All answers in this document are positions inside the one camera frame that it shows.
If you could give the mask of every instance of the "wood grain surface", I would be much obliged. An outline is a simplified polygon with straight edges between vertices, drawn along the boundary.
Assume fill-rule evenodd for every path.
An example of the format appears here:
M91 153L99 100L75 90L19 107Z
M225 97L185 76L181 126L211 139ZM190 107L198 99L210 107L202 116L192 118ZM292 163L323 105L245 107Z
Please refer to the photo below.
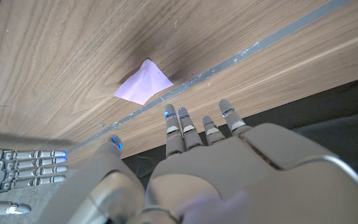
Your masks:
M2 1L0 147L69 149L140 105L114 92L150 58L175 86L327 1ZM358 1L169 99L224 123L358 79ZM81 164L118 134L122 155L165 144L158 105L68 155Z

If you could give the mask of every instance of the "folded paper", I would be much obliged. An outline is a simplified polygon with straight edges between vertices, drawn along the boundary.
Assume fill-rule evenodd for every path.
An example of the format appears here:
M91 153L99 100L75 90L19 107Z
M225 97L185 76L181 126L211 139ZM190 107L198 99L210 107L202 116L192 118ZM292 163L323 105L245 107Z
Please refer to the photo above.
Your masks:
M118 88L114 96L144 105L154 94L172 85L154 62L146 59L139 70Z

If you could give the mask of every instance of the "gray tape strip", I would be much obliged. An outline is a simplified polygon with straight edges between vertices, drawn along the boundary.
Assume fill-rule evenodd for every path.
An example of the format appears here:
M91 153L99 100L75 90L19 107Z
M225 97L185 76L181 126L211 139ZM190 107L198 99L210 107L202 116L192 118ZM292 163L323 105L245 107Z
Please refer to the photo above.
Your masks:
M146 105L140 107L138 110L135 110L128 116L120 119L119 121L115 122L114 124L104 128L102 131L96 133L95 135L91 136L90 138L80 142L79 144L73 146L67 152L73 152L76 149L88 144L91 141L94 141L98 137L110 132L114 128L124 124L125 122L129 121L130 119L140 115L141 113L153 108L154 106L163 103L166 100L176 96L177 94L201 83L202 81L212 77L213 75L221 72L222 70L226 69L234 65L235 63L244 60L247 57L250 57L252 54L268 47L269 45L274 44L275 42L283 39L284 37L295 33L296 31L300 30L302 27L311 24L312 22L324 17L325 15L343 7L345 4L351 2L352 0L332 0L327 2L325 5L320 6L319 8L311 11L307 15L297 19L296 21L290 23L289 25L281 28L280 30L274 32L273 34L265 37L264 39L256 42L255 44L251 45L250 47L246 48L245 50L240 51L239 53L229 57L228 59L224 60L223 62L215 65L214 67L208 69L207 71L197 75L196 77L188 80L187 82L181 84L180 86L174 88L173 90L169 91L168 93L164 94L160 98L147 103Z

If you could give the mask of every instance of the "robotic hand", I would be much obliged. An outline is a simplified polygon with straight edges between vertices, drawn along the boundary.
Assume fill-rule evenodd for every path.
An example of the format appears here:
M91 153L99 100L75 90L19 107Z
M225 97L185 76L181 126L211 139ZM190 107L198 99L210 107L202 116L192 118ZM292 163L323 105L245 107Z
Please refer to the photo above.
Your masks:
M65 161L65 151L13 151L0 149L0 193L12 189L63 181L66 178L64 175L54 174L66 171L67 166L50 167L49 165ZM29 205L0 201L0 215L23 214L30 211Z
M227 100L219 107L233 136L204 117L208 146L186 108L165 107L167 159L146 191L113 136L38 223L358 223L358 175L337 155L274 124L247 126Z

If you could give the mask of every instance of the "dark floor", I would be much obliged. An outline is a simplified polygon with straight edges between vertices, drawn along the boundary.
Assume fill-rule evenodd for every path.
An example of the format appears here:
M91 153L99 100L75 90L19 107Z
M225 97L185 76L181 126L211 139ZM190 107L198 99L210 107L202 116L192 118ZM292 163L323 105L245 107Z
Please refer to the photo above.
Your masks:
M273 123L302 134L339 155L358 173L358 80L243 120L249 126ZM219 129L226 137L231 135L227 125ZM205 132L200 136L206 144ZM163 159L165 145L125 158L124 162L146 186Z

